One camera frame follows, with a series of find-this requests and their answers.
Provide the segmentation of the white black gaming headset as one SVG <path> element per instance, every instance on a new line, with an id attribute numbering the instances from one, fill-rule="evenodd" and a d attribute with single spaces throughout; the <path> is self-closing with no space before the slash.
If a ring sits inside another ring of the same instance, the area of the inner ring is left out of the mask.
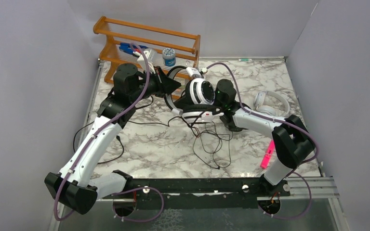
<path id="1" fill-rule="evenodd" d="M 175 66 L 185 69 L 191 80 L 185 86 L 184 95 L 178 100 L 172 99 L 172 94 L 166 94 L 163 98 L 171 110 L 185 122 L 193 126 L 195 124 L 207 124 L 215 118 L 224 115 L 219 106 L 213 105 L 215 92 L 212 84 L 202 77 L 202 74 L 193 67 Z"/>

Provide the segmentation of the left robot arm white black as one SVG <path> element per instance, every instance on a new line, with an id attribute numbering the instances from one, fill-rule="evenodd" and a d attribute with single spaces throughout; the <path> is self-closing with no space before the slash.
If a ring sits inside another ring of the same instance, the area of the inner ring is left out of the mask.
<path id="1" fill-rule="evenodd" d="M 113 193 L 124 198 L 132 193 L 129 175 L 120 171 L 94 180 L 91 176 L 107 147 L 124 129 L 142 99 L 154 95 L 167 99 L 169 107 L 174 107 L 171 94 L 181 86 L 175 80 L 178 71 L 178 66 L 168 73 L 159 66 L 144 67 L 143 72 L 131 63 L 117 67 L 114 86 L 100 104 L 89 133 L 70 160 L 57 173 L 49 172 L 44 179 L 55 200 L 55 216 L 58 216 L 58 204 L 84 215 L 98 199 Z"/>

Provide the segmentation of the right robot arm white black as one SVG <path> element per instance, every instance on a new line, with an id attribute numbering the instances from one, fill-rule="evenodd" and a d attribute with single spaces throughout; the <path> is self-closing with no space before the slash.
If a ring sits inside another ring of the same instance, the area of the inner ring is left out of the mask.
<path id="1" fill-rule="evenodd" d="M 257 113 L 236 101 L 237 90 L 228 79 L 218 81 L 214 105 L 223 112 L 220 120 L 234 132 L 252 130 L 273 140 L 277 158 L 261 176 L 259 191 L 266 196 L 278 189 L 278 184 L 296 169 L 316 148 L 301 119 L 270 117 Z"/>

